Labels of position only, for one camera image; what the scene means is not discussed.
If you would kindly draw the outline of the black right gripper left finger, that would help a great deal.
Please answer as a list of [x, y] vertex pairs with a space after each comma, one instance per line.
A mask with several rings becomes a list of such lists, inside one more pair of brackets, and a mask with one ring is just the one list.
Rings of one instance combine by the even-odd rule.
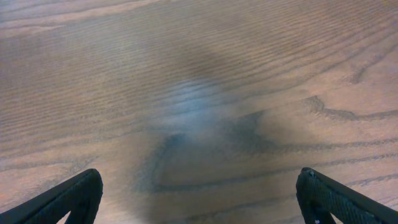
[[96, 169], [88, 169], [50, 190], [1, 214], [1, 223], [93, 224], [103, 194], [103, 182]]

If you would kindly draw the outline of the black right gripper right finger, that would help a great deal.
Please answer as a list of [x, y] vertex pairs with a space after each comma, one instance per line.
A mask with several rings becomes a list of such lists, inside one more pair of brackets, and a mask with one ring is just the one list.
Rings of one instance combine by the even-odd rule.
[[296, 182], [296, 197], [306, 224], [396, 224], [397, 211], [304, 167]]

